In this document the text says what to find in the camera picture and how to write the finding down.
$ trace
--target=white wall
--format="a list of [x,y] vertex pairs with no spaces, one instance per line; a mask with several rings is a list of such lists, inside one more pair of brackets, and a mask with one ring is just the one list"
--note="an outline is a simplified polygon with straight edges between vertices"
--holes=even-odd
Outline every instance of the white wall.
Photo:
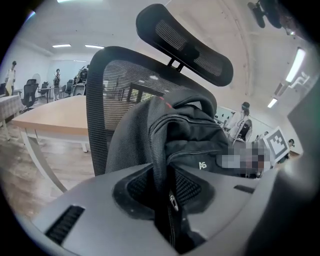
[[27,80],[32,79],[34,74],[40,75],[39,86],[47,80],[50,57],[16,41],[10,46],[1,63],[1,83],[5,82],[13,61],[16,61],[14,89],[23,89]]
[[49,82],[49,86],[52,86],[55,72],[57,69],[60,69],[60,87],[62,87],[66,85],[70,79],[74,79],[78,74],[79,69],[88,64],[90,64],[90,61],[77,62],[73,60],[52,60],[47,70],[46,81]]

